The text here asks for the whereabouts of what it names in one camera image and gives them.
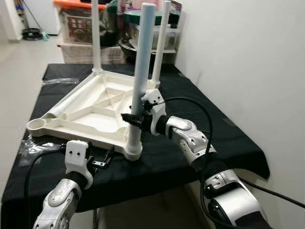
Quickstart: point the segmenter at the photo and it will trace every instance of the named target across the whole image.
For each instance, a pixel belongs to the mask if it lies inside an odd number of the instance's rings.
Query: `orange lid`
[[[71,7],[83,7],[91,9],[91,3],[84,3],[81,2],[81,0],[53,0],[53,3],[66,9]],[[99,5],[100,10],[103,10],[105,8],[106,5]]]

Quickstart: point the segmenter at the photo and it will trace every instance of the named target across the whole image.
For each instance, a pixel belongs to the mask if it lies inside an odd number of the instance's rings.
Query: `black tablecloth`
[[[132,65],[106,65],[105,70],[133,75]],[[90,64],[49,64],[43,80],[79,78],[91,73]],[[31,119],[41,117],[76,84],[55,83],[41,88]],[[268,178],[269,169],[262,150],[235,126],[190,80],[173,65],[163,65],[160,92],[164,98],[187,96],[202,103],[211,113],[214,124],[213,146],[231,168],[245,168]],[[166,105],[168,115],[191,119],[201,131],[209,131],[207,119],[198,107],[187,101],[173,101]],[[61,143],[65,140],[50,136],[34,138],[37,144]],[[121,201],[152,195],[196,180],[180,149],[164,136],[144,134],[142,157],[129,162],[121,155],[114,158],[106,170],[100,170],[94,184],[79,201],[77,211],[86,211]],[[102,158],[105,150],[94,147],[92,153]],[[16,156],[3,197],[1,226],[26,228],[27,210],[23,199],[23,184],[28,167],[19,166],[21,154]],[[35,165],[30,177],[32,220],[41,211],[43,198],[64,176],[63,155],[50,155]]]

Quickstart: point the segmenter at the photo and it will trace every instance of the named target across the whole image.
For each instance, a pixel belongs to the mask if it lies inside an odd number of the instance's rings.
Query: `table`
[[[108,71],[133,75],[133,65],[104,65]],[[43,80],[79,78],[91,73],[90,64],[49,64]],[[248,169],[263,178],[269,177],[269,168],[262,150],[234,125],[189,79],[172,64],[164,64],[161,73],[160,92],[164,98],[187,96],[202,103],[211,113],[214,124],[213,146],[220,158],[230,168]],[[76,84],[55,83],[41,88],[31,119],[41,117]],[[166,105],[168,115],[191,119],[202,131],[208,131],[203,112],[187,101],[173,101]],[[65,140],[43,136],[33,138],[41,145],[47,142],[63,143]],[[142,157],[129,162],[116,156],[106,170],[100,170],[93,186],[86,190],[79,201],[78,212],[111,205],[121,201],[152,195],[196,180],[196,174],[188,166],[179,147],[164,136],[144,134]],[[105,150],[93,147],[92,154],[103,158]],[[28,167],[19,166],[21,154],[17,154],[3,197],[1,227],[25,228],[27,208],[23,199],[23,185]],[[34,223],[42,209],[45,196],[56,186],[65,172],[64,156],[49,155],[34,166],[30,177],[31,216]]]

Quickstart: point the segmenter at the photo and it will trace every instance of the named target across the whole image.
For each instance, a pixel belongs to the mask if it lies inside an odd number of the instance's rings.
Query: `floor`
[[[60,37],[0,42],[0,197],[49,63],[63,63]],[[104,208],[99,229],[203,228],[183,187]],[[71,229],[91,229],[92,211],[75,214]]]

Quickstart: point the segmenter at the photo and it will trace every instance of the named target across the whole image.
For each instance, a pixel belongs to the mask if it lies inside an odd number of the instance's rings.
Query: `black cloth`
[[[105,70],[133,75],[133,65],[105,65]],[[83,80],[91,73],[90,64],[49,64],[43,80],[57,78],[79,78]],[[209,100],[191,81],[173,66],[163,65],[160,92],[164,98],[187,96],[202,103],[211,113],[214,124],[213,146],[220,158],[230,168],[245,168],[268,178],[269,168],[262,150],[244,134]],[[55,83],[41,88],[31,119],[39,118],[71,91],[76,84]],[[173,101],[166,104],[168,115],[192,120],[201,131],[209,131],[204,113],[187,101]],[[63,143],[65,140],[42,136],[33,138],[35,143]],[[78,212],[107,206],[121,201],[152,195],[166,189],[183,185],[197,179],[188,166],[180,149],[165,136],[143,134],[142,157],[129,162],[122,155],[116,156],[110,166],[99,170],[94,183],[79,201]],[[92,154],[102,160],[105,150],[93,147]],[[25,174],[29,167],[20,167],[17,154],[3,197],[1,227],[25,228],[27,209],[23,199]],[[32,222],[42,208],[44,197],[64,177],[63,155],[42,158],[34,166],[30,177],[30,201]]]

